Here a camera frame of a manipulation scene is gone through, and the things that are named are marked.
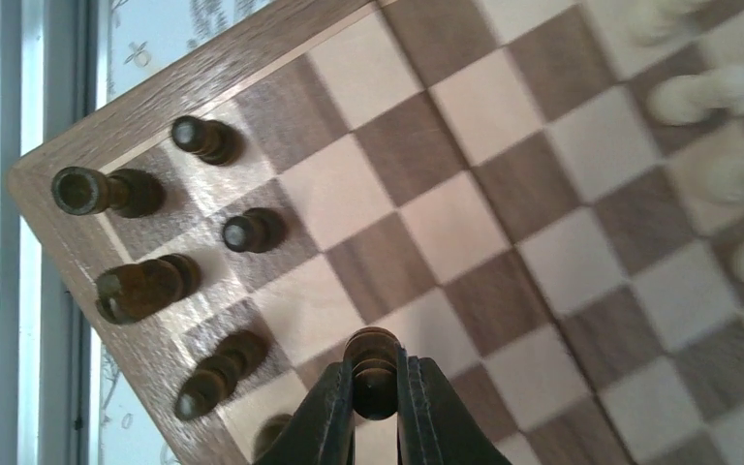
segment wooden chessboard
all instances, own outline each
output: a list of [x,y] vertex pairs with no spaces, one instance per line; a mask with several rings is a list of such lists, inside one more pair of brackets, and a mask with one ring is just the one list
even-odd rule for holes
[[[515,465],[744,465],[744,285],[724,266],[744,205],[707,202],[696,167],[744,155],[744,108],[669,128],[643,109],[680,74],[744,59],[744,0],[670,41],[631,45],[624,0],[276,0],[25,156],[21,212],[184,464],[252,460],[368,325],[435,358]],[[226,168],[177,150],[179,115],[247,138]],[[71,217],[68,166],[137,168],[157,214]],[[279,211],[267,254],[227,218]],[[201,291],[136,325],[93,306],[106,269],[166,253]],[[250,327],[269,359],[200,420],[171,412],[195,363]],[[389,464],[365,422],[357,463]]]

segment black pawn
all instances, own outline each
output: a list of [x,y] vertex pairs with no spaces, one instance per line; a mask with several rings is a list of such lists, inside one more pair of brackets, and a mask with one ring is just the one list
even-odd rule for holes
[[181,386],[173,406],[175,416],[189,421],[212,412],[258,368],[266,353],[265,342],[253,332],[240,331],[224,339]]
[[233,252],[260,254],[274,249],[284,240],[283,218],[267,208],[251,208],[230,218],[221,230],[224,244]]
[[240,136],[221,121],[181,116],[172,122],[172,142],[209,165],[226,165],[241,152]]

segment chessboard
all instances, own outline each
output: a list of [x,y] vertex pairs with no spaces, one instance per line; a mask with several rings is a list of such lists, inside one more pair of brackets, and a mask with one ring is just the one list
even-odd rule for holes
[[[671,127],[646,109],[678,75],[744,60],[744,0],[637,46],[624,0],[276,0],[22,158],[28,224],[184,464],[253,460],[364,326],[433,357],[514,465],[744,465],[744,203],[700,192],[744,156],[744,105]],[[181,115],[246,139],[233,165],[178,150]],[[153,174],[154,215],[68,216],[69,166]],[[221,241],[251,207],[284,218],[264,254]],[[193,258],[201,289],[134,325],[94,305],[107,269]],[[212,414],[172,404],[250,328],[267,360]],[[356,462],[396,463],[395,422]]]

